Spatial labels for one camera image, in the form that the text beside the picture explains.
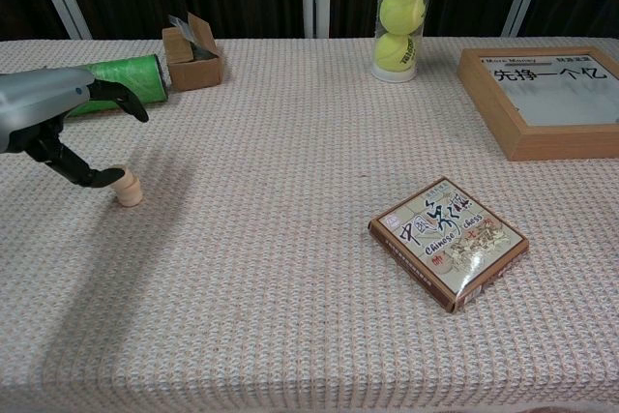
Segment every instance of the cardboard box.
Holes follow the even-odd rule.
[[[449,312],[475,298],[529,248],[521,233],[445,177],[368,228]]]
[[[210,58],[195,58],[192,44],[177,27],[162,30],[163,47],[172,87],[190,91],[217,86],[223,78],[223,59],[215,45],[211,26],[203,19],[189,14],[188,22],[195,35],[195,45],[210,52]]]

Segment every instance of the robotic arm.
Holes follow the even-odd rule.
[[[95,79],[82,69],[34,70],[0,75],[0,153],[26,152],[74,184],[102,188],[117,181],[121,168],[92,169],[58,138],[67,114],[82,103],[115,101],[146,123],[139,98],[118,82]]]

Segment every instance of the tennis ball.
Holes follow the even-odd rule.
[[[383,0],[380,3],[380,22],[393,34],[410,34],[424,22],[424,0]]]
[[[415,61],[415,43],[410,36],[385,33],[376,42],[374,61],[388,72],[405,72]]]

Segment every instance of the green paper tube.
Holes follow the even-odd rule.
[[[133,91],[142,103],[164,102],[167,93],[163,85],[162,66],[157,55],[113,60],[84,65],[96,79],[120,82]],[[88,101],[72,110],[69,116],[118,108],[113,101]]]

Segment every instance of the white tablecloth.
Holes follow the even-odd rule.
[[[456,76],[464,47],[576,44],[619,57],[427,38],[418,77],[387,84],[370,39],[220,41],[222,85],[145,125],[68,122],[92,166],[140,177],[132,209],[0,156],[0,409],[619,403],[619,160],[508,162]],[[152,52],[0,43],[0,73]],[[443,174],[531,242],[455,315],[367,232]]]

